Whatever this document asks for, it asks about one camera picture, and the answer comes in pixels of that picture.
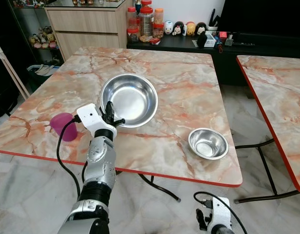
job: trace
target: large stainless steel bowl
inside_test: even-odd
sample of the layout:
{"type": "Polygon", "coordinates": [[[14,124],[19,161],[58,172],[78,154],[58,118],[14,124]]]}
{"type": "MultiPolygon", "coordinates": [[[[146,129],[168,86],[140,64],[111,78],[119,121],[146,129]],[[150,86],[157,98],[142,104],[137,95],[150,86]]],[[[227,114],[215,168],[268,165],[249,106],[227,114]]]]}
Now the large stainless steel bowl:
{"type": "Polygon", "coordinates": [[[196,155],[210,160],[223,158],[229,150],[226,138],[210,128],[193,130],[188,136],[188,142],[196,155]]]}
{"type": "Polygon", "coordinates": [[[136,74],[121,74],[109,79],[101,90],[100,105],[105,111],[108,101],[114,106],[114,119],[124,118],[126,128],[148,123],[158,108],[158,95],[154,86],[136,74]]]}

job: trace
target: television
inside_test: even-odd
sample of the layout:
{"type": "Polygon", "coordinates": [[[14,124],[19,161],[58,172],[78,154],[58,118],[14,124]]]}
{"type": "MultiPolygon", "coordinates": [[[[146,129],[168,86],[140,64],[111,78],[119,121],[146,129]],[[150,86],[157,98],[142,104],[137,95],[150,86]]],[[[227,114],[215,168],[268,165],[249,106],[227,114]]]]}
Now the television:
{"type": "Polygon", "coordinates": [[[300,0],[225,0],[218,31],[244,42],[300,44],[300,0]]]}

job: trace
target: table leg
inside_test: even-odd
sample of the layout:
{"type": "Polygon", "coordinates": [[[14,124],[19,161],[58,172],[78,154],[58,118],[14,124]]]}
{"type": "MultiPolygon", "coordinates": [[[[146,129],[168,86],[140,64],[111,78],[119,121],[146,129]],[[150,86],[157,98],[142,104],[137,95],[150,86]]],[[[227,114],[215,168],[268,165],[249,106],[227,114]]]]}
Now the table leg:
{"type": "Polygon", "coordinates": [[[258,150],[258,152],[259,152],[259,154],[261,156],[263,166],[264,166],[264,168],[266,170],[266,173],[267,173],[267,176],[268,176],[268,179],[269,179],[272,191],[274,193],[274,195],[271,195],[271,196],[257,196],[257,197],[249,197],[249,198],[244,198],[244,199],[236,199],[236,200],[234,200],[235,204],[240,204],[240,203],[245,203],[245,202],[251,202],[251,201],[266,201],[266,200],[281,199],[281,198],[285,198],[285,197],[288,197],[288,196],[293,196],[293,195],[300,194],[300,192],[297,191],[297,190],[294,190],[294,191],[291,191],[291,192],[287,192],[287,193],[284,193],[284,194],[278,194],[276,186],[275,186],[275,183],[273,182],[270,170],[268,168],[266,159],[265,159],[265,157],[263,155],[263,152],[262,152],[262,149],[261,149],[262,146],[268,145],[268,144],[270,144],[272,142],[274,142],[274,139],[268,140],[268,141],[260,143],[260,144],[255,144],[255,145],[240,145],[240,146],[236,146],[235,147],[236,149],[257,148],[257,150],[258,150]]]}
{"type": "Polygon", "coordinates": [[[152,187],[154,187],[154,188],[156,188],[156,189],[158,189],[158,190],[161,190],[162,192],[164,192],[164,193],[170,195],[170,196],[171,196],[172,198],[174,198],[177,202],[181,202],[181,199],[180,199],[178,196],[176,196],[175,194],[173,194],[171,191],[169,191],[169,190],[167,190],[167,189],[165,189],[165,188],[162,188],[162,187],[160,187],[160,186],[154,184],[154,183],[153,183],[154,176],[151,176],[151,181],[148,180],[143,174],[139,174],[139,176],[140,176],[147,184],[149,184],[150,186],[152,186],[152,187]]]}

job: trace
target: marble floor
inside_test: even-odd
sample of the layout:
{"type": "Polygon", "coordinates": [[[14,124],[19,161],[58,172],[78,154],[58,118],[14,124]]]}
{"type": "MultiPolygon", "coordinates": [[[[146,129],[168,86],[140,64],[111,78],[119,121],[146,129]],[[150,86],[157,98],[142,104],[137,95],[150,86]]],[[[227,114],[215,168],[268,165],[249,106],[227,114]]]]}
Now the marble floor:
{"type": "MultiPolygon", "coordinates": [[[[268,127],[250,92],[244,87],[221,87],[225,110],[236,145],[271,138],[268,127]]],[[[7,117],[0,118],[0,124],[7,117]]],[[[264,146],[271,174],[279,192],[294,190],[276,145],[264,146]]],[[[231,207],[249,234],[300,233],[300,195],[281,200],[234,204],[239,197],[271,195],[272,190],[255,149],[238,150],[243,173],[239,188],[223,188],[155,177],[154,182],[176,193],[170,196],[143,182],[136,174],[121,173],[110,199],[112,234],[203,234],[199,231],[193,199],[208,191],[230,199],[231,207]]],[[[68,165],[81,181],[81,166],[68,165]]],[[[0,154],[0,234],[56,234],[76,200],[73,180],[58,163],[0,154]]],[[[232,229],[242,230],[235,218],[232,229]]]]}

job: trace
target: black cable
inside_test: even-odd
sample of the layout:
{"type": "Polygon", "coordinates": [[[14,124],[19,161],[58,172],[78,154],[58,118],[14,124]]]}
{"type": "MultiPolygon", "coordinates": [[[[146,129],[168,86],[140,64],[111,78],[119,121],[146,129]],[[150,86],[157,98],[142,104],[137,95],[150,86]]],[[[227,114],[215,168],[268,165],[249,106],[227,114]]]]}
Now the black cable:
{"type": "Polygon", "coordinates": [[[232,209],[231,209],[231,208],[230,208],[223,200],[221,200],[219,197],[217,197],[216,195],[211,194],[211,193],[209,193],[209,192],[196,192],[196,193],[193,195],[193,198],[194,198],[194,200],[196,200],[197,202],[201,203],[202,205],[204,205],[204,202],[203,202],[203,201],[200,201],[200,200],[198,200],[198,199],[196,198],[196,195],[198,195],[198,194],[206,194],[206,195],[210,195],[210,196],[216,198],[217,200],[221,201],[221,202],[222,202],[222,203],[230,210],[230,212],[233,214],[233,216],[236,218],[236,220],[238,221],[239,225],[241,226],[241,228],[242,228],[244,234],[247,234],[247,231],[246,231],[245,227],[243,226],[243,223],[241,222],[241,220],[239,219],[239,217],[236,215],[236,213],[234,213],[234,211],[233,211],[233,210],[232,210],[232,209]]]}
{"type": "Polygon", "coordinates": [[[83,170],[82,170],[82,181],[83,181],[83,183],[84,183],[84,180],[85,180],[84,173],[85,173],[85,168],[87,167],[87,164],[88,164],[88,162],[86,161],[85,164],[84,164],[83,170]]]}
{"type": "Polygon", "coordinates": [[[78,180],[77,180],[76,176],[73,174],[73,172],[70,171],[70,170],[62,163],[62,161],[61,161],[61,159],[60,159],[60,156],[59,156],[60,143],[61,143],[61,140],[62,140],[64,131],[66,130],[66,128],[67,128],[71,123],[74,123],[74,122],[78,122],[78,120],[75,119],[75,118],[72,119],[70,122],[68,122],[68,123],[63,127],[63,129],[62,129],[62,131],[61,131],[61,134],[60,134],[59,140],[58,140],[58,145],[57,145],[57,160],[58,160],[59,164],[61,165],[61,167],[62,167],[64,170],[66,170],[66,172],[68,172],[68,173],[72,176],[72,178],[73,178],[73,180],[74,180],[74,182],[75,182],[75,185],[76,185],[77,197],[79,197],[80,194],[81,194],[81,191],[80,191],[80,185],[79,185],[79,183],[78,183],[78,180]]]}

